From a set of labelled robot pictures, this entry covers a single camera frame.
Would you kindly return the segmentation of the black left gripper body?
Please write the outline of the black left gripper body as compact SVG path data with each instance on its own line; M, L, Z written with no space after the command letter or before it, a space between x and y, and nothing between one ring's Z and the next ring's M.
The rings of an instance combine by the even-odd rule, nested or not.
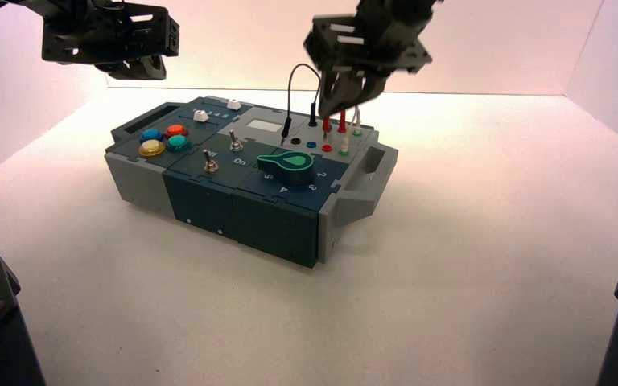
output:
M42 59L112 64L179 54L179 25L167 8L126 1L50 1Z

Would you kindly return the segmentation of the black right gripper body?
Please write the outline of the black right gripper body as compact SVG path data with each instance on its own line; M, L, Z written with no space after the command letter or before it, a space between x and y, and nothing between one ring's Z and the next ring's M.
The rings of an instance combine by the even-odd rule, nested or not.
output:
M416 73L432 62L418 32L388 18L368 24L355 15L316 16L303 45L322 71Z

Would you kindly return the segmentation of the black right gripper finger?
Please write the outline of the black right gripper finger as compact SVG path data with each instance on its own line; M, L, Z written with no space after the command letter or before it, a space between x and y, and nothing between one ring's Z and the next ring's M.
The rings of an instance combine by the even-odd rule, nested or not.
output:
M348 105L360 105L379 97L385 89L387 80L388 76L375 73L351 74Z
M342 77L348 76L350 67L334 67L322 71L319 91L319 116L327 118L349 108L347 88Z

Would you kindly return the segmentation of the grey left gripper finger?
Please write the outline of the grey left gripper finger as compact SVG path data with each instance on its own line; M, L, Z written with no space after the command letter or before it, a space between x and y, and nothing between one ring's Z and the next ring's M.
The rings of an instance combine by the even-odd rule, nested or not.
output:
M95 68L115 80L149 80L150 74L141 60L96 64Z
M147 60L147 72L150 74L151 80L166 79L167 72L161 55L152 55Z

